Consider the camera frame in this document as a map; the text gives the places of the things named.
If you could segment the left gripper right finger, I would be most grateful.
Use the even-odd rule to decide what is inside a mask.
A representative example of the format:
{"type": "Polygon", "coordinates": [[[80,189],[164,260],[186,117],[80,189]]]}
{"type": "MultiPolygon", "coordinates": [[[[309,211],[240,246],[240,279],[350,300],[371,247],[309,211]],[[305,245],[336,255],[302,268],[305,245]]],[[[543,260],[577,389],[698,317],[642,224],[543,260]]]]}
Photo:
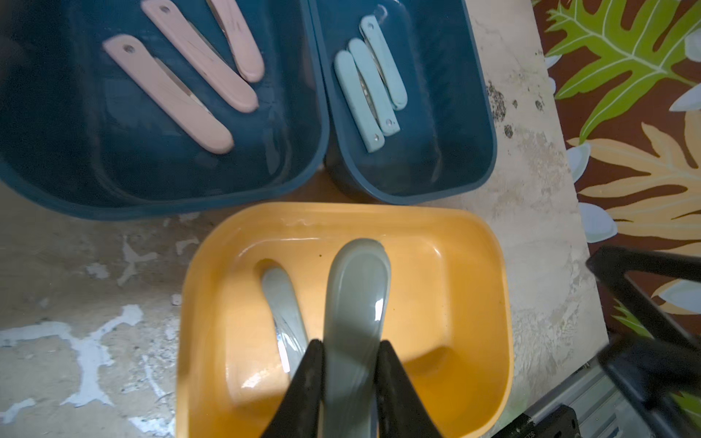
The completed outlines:
{"type": "Polygon", "coordinates": [[[441,437],[390,341],[381,341],[375,367],[379,436],[441,437]]]}

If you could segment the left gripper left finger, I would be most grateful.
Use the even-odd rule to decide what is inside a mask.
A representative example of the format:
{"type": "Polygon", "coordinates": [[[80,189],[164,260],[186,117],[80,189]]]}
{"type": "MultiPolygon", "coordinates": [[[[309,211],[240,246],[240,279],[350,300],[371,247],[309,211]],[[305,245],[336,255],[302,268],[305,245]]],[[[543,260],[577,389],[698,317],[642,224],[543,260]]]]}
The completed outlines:
{"type": "Polygon", "coordinates": [[[324,346],[313,339],[262,438],[315,438],[324,392],[324,346]]]}

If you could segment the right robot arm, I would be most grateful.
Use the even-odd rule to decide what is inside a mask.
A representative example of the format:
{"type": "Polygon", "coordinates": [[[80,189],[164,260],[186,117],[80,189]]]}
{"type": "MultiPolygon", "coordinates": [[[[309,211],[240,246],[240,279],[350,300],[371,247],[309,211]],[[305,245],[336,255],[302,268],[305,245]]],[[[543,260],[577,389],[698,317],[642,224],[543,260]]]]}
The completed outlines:
{"type": "Polygon", "coordinates": [[[625,335],[597,354],[605,374],[657,437],[699,437],[673,395],[700,394],[700,337],[683,330],[628,277],[644,272],[698,282],[700,258],[602,246],[587,268],[651,334],[625,335]]]}

